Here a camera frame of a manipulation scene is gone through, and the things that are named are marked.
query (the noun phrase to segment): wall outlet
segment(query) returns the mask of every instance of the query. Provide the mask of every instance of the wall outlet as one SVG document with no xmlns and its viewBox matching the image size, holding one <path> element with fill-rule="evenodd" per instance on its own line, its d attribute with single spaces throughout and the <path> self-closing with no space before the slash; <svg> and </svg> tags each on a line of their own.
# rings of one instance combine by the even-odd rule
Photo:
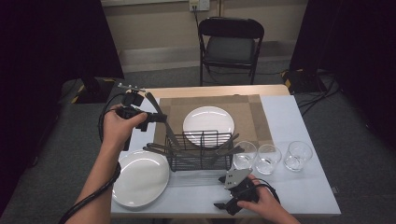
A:
<svg viewBox="0 0 396 224">
<path fill-rule="evenodd" d="M 189 0 L 190 11 L 208 11 L 210 9 L 210 0 Z"/>
</svg>

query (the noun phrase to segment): clear glass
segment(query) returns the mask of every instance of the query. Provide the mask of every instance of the clear glass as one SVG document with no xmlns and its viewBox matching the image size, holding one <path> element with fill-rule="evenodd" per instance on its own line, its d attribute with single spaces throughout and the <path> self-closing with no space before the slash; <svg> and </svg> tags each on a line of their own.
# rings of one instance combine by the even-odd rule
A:
<svg viewBox="0 0 396 224">
<path fill-rule="evenodd" d="M 233 155 L 233 166 L 237 170 L 248 169 L 253 166 L 257 155 L 257 148 L 250 142 L 242 141 L 235 145 L 240 146 L 245 151 Z"/>
<path fill-rule="evenodd" d="M 282 152 L 273 145 L 262 145 L 259 147 L 256 169 L 264 175 L 270 175 L 274 172 L 277 164 L 282 160 Z"/>
<path fill-rule="evenodd" d="M 305 142 L 292 142 L 285 155 L 285 166 L 291 171 L 299 172 L 311 160 L 312 155 L 312 148 Z"/>
</svg>

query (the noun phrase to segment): white ceramic plate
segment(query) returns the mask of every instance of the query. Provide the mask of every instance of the white ceramic plate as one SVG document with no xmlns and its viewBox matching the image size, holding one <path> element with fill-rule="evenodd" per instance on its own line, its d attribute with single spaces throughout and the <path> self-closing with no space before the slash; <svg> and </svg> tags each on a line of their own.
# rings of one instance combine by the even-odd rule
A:
<svg viewBox="0 0 396 224">
<path fill-rule="evenodd" d="M 121 205 L 140 207 L 158 198 L 169 180 L 169 165 L 162 155 L 138 150 L 120 160 L 121 174 L 113 199 Z"/>
<path fill-rule="evenodd" d="M 200 145 L 201 135 L 194 131 L 218 131 L 218 133 L 233 133 L 233 118 L 227 111 L 215 106 L 202 106 L 190 112 L 184 119 L 183 131 L 195 145 Z M 228 139 L 221 138 L 218 144 Z M 216 143 L 207 141 L 205 147 L 214 147 Z"/>
</svg>

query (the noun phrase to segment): table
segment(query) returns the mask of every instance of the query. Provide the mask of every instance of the table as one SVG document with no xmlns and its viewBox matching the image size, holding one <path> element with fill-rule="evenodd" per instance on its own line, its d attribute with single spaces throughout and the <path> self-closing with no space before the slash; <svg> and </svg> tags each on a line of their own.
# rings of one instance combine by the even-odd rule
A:
<svg viewBox="0 0 396 224">
<path fill-rule="evenodd" d="M 165 97 L 259 94 L 274 144 L 283 154 L 286 153 L 289 143 L 295 140 L 304 141 L 314 148 L 295 99 L 289 95 L 285 86 L 169 88 L 148 91 L 158 97 L 158 101 Z M 155 111 L 146 100 L 140 107 L 147 111 Z M 150 123 L 146 133 L 134 132 L 130 151 L 122 152 L 120 156 L 123 157 L 152 142 L 155 125 Z M 132 210 L 113 201 L 111 214 L 113 217 L 150 218 L 257 217 L 257 214 L 245 209 L 232 217 L 213 205 L 230 200 L 229 191 L 217 180 L 224 174 L 225 171 L 171 172 L 167 188 L 153 203 Z M 261 175 L 256 171 L 253 171 L 253 174 L 268 181 L 276 189 L 285 209 L 297 217 L 331 217 L 341 214 L 315 150 L 313 158 L 300 173 L 291 172 L 283 164 L 279 164 L 272 175 Z"/>
</svg>

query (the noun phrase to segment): wire dish rack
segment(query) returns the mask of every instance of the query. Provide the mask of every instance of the wire dish rack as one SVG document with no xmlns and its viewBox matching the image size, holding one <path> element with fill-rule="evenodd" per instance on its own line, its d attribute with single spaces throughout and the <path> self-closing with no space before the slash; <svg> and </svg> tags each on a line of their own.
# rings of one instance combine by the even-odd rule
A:
<svg viewBox="0 0 396 224">
<path fill-rule="evenodd" d="M 233 155 L 221 155 L 233 148 L 231 133 L 218 131 L 193 131 L 175 134 L 178 146 L 165 137 L 164 151 L 169 167 L 173 172 L 190 170 L 229 170 L 233 164 Z"/>
</svg>

